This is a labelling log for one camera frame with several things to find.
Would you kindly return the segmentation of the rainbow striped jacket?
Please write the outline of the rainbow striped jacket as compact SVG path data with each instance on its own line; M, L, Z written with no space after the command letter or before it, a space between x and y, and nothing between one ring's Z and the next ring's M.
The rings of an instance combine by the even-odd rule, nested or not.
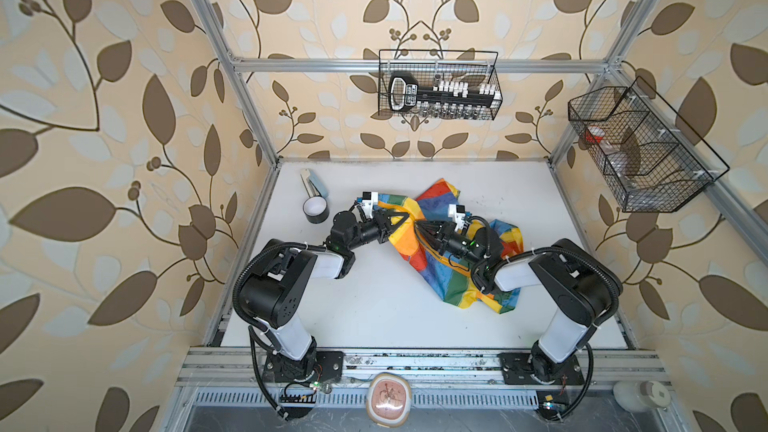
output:
M520 290L481 288L472 273L522 253L523 235L513 224L477 216L466 215L458 227L451 209L460 207L459 196L456 187L440 179L416 198L380 194L374 209L409 215L389 242L442 301L461 309L482 302L498 314L510 312Z

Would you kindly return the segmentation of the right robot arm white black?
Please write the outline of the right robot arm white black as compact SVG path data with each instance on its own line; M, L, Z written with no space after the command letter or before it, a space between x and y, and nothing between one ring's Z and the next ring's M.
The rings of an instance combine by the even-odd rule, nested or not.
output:
M539 383L552 383L576 351L586 347L598 328L615 315L623 285L569 239L509 255L490 224L480 224L473 237L459 233L451 221L418 221L414 232L427 251L466 272L482 296L499 298L533 286L546 290L557 310L532 345L523 370Z

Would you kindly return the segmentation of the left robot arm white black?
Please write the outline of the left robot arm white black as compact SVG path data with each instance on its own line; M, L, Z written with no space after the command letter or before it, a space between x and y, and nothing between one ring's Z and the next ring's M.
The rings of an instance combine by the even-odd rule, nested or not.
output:
M337 213L321 245L270 240L245 266L232 291L234 313L248 325L252 354L266 354L258 377L272 373L278 383L336 381L341 352L319 352L298 309L312 279L341 279L355 263L354 251L388 241L410 214L391 209L369 212L356 206Z

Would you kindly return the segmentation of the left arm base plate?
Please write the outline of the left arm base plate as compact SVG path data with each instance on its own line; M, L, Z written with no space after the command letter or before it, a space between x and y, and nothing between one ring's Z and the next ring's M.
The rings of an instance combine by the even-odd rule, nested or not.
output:
M263 371L276 383L339 382L345 354L341 351L310 351L302 360L294 361L277 354L266 359Z

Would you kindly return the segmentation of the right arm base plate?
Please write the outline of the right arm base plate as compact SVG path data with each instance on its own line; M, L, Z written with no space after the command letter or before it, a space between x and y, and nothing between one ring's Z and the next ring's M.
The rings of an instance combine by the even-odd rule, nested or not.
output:
M506 385L520 386L581 386L585 383L582 366L575 354L564 362L552 362L541 354L531 357L529 352L504 352L498 355Z

